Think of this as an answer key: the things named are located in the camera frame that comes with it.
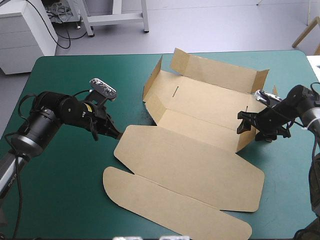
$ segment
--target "wooden chair leg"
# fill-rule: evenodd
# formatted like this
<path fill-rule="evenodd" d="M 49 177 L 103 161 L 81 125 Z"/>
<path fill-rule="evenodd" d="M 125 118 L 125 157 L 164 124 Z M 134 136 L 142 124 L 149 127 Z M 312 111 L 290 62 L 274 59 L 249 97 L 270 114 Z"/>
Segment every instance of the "wooden chair leg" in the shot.
<path fill-rule="evenodd" d="M 319 43 L 318 47 L 316 48 L 314 55 L 320 55 L 320 43 Z"/>
<path fill-rule="evenodd" d="M 293 48 L 296 48 L 299 43 L 311 32 L 311 30 L 320 24 L 320 17 L 315 17 L 312 22 L 309 24 L 309 26 L 306 27 L 306 29 L 300 34 L 300 36 L 294 41 L 292 44 Z"/>

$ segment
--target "white cabinet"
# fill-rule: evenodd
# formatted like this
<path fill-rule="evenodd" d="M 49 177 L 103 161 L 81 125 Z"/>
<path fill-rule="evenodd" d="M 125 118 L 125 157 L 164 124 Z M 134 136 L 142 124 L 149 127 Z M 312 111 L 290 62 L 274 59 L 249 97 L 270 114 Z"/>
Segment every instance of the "white cabinet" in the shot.
<path fill-rule="evenodd" d="M 58 41 L 41 0 L 29 1 Z M 36 60 L 54 56 L 56 47 L 41 17 L 27 1 L 11 0 L 0 6 L 0 68 L 5 74 L 31 72 Z"/>

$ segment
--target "cabinet drawer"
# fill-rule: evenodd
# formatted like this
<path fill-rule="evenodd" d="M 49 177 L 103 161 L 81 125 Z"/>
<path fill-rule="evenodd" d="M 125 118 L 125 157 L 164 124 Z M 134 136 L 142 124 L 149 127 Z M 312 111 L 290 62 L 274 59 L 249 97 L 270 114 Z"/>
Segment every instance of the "cabinet drawer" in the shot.
<path fill-rule="evenodd" d="M 42 56 L 39 46 L 0 49 L 0 68 L 5 74 L 29 73 Z"/>
<path fill-rule="evenodd" d="M 31 31 L 0 34 L 0 49 L 12 49 L 38 45 Z"/>
<path fill-rule="evenodd" d="M 23 16 L 0 17 L 0 34 L 30 31 Z"/>

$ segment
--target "unfolded cardboard box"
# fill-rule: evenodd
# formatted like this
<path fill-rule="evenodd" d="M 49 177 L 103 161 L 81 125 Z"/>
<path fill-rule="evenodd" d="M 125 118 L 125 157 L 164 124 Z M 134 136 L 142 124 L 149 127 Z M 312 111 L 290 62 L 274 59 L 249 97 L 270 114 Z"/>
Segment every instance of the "unfolded cardboard box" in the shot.
<path fill-rule="evenodd" d="M 128 126 L 114 155 L 134 174 L 108 167 L 103 185 L 119 206 L 195 240 L 246 240 L 251 227 L 222 212 L 254 212 L 264 173 L 235 154 L 256 129 L 237 134 L 239 111 L 264 106 L 257 71 L 176 49 L 147 80 L 143 101 L 157 126 Z"/>
<path fill-rule="evenodd" d="M 201 142 L 238 152 L 256 129 L 237 134 L 239 111 L 259 112 L 264 106 L 252 95 L 262 89 L 269 70 L 258 71 L 188 54 L 175 49 L 171 68 L 155 66 L 143 91 L 145 106 L 159 127 Z"/>

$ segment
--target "cardboard panel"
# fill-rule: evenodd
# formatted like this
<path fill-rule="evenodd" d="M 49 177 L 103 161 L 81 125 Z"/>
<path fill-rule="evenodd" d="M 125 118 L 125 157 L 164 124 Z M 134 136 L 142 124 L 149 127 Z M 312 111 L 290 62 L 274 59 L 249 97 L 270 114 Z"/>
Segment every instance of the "cardboard panel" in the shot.
<path fill-rule="evenodd" d="M 264 173 L 235 153 L 162 127 L 131 125 L 114 155 L 136 175 L 220 210 L 259 207 Z"/>
<path fill-rule="evenodd" d="M 236 152 L 239 152 L 241 149 L 243 149 L 245 146 L 251 143 L 252 140 L 256 137 L 256 132 L 256 128 L 252 126 L 250 131 L 245 131 L 241 133 L 239 137 L 238 146 L 236 148 Z"/>
<path fill-rule="evenodd" d="M 178 48 L 174 50 L 171 68 L 186 77 L 243 93 L 262 89 L 268 74 L 268 71 L 259 73 L 255 69 L 188 54 Z"/>
<path fill-rule="evenodd" d="M 240 135 L 235 130 L 179 112 L 166 110 L 157 125 L 232 153 L 238 149 Z"/>
<path fill-rule="evenodd" d="M 156 78 L 154 80 L 152 80 L 152 78 L 149 78 L 147 84 L 144 86 L 146 91 L 146 86 L 149 86 L 149 81 L 153 82 L 149 87 L 147 93 L 143 93 L 145 95 L 143 101 L 147 102 L 152 95 L 157 95 L 162 104 L 165 107 L 168 107 L 173 95 L 177 90 L 177 87 L 179 87 L 183 79 L 186 79 L 186 77 L 178 76 L 171 72 L 162 70 L 159 71 Z"/>
<path fill-rule="evenodd" d="M 273 85 L 273 88 L 272 88 L 272 94 L 278 96 L 278 90 L 277 90 L 277 87 L 276 85 Z"/>
<path fill-rule="evenodd" d="M 120 207 L 193 240 L 247 240 L 252 234 L 246 222 L 141 176 L 108 167 L 103 186 Z"/>
<path fill-rule="evenodd" d="M 148 81 L 145 83 L 144 88 L 143 88 L 143 96 L 142 99 L 145 99 L 147 93 L 149 92 L 151 86 L 154 84 L 155 79 L 157 78 L 160 70 L 161 70 L 161 63 L 162 63 L 162 56 L 158 63 L 156 64 L 155 68 L 153 69 Z"/>
<path fill-rule="evenodd" d="M 157 95 L 153 94 L 145 103 L 145 107 L 156 124 L 159 123 L 167 109 Z"/>
<path fill-rule="evenodd" d="M 250 94 L 204 82 L 184 79 L 172 98 L 169 109 L 199 120 L 236 130 L 239 111 L 245 111 Z"/>
<path fill-rule="evenodd" d="M 257 101 L 256 97 L 253 94 L 249 95 L 247 112 L 258 113 L 265 108 L 266 108 L 266 106 L 264 104 L 262 104 L 261 102 Z"/>

